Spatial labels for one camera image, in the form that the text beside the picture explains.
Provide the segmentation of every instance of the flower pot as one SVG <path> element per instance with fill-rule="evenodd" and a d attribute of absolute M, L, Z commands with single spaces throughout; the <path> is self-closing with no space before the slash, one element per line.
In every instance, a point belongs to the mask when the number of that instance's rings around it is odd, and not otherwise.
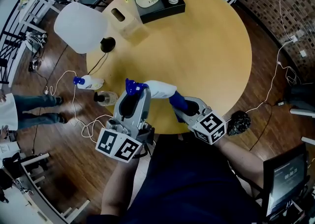
<path fill-rule="evenodd" d="M 135 0 L 135 1 L 137 5 L 139 5 L 142 8 L 148 8 L 158 2 L 158 0 Z"/>

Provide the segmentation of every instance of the dark shirt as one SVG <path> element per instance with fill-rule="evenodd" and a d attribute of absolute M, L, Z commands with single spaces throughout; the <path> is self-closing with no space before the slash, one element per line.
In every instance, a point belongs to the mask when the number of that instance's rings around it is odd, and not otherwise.
<path fill-rule="evenodd" d="M 8 174 L 2 169 L 0 169 L 0 188 L 2 190 L 6 190 L 12 187 L 13 180 L 10 178 Z"/>
<path fill-rule="evenodd" d="M 122 217 L 87 223 L 261 223 L 260 207 L 242 188 L 226 158 L 201 140 L 159 140 L 147 177 Z"/>

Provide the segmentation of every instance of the computer screen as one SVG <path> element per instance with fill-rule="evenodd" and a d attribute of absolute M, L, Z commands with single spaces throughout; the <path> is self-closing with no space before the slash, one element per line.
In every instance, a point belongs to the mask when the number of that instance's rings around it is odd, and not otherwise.
<path fill-rule="evenodd" d="M 304 154 L 300 154 L 286 164 L 274 169 L 273 185 L 269 196 L 267 214 L 273 212 L 273 208 L 284 201 L 290 193 L 304 180 L 305 174 Z"/>

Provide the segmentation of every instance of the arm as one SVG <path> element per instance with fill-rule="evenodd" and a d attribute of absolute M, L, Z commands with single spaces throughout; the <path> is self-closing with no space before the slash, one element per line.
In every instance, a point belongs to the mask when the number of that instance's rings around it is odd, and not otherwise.
<path fill-rule="evenodd" d="M 6 136 L 8 134 L 8 125 L 2 126 L 1 133 L 0 133 L 0 141 L 5 140 Z"/>
<path fill-rule="evenodd" d="M 138 164 L 139 159 L 132 159 L 129 163 L 118 162 L 103 193 L 101 214 L 121 216 L 126 212 Z"/>
<path fill-rule="evenodd" d="M 224 137 L 214 145 L 226 156 L 237 172 L 263 189 L 264 166 L 260 158 Z"/>
<path fill-rule="evenodd" d="M 6 102 L 6 96 L 2 90 L 0 90 L 0 102 Z"/>

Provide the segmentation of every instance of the monitor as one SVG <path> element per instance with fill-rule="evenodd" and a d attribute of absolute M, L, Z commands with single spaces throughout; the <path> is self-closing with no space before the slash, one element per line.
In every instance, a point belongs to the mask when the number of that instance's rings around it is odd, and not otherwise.
<path fill-rule="evenodd" d="M 283 210 L 303 189 L 307 174 L 307 153 L 302 144 L 264 162 L 262 209 L 266 217 Z"/>

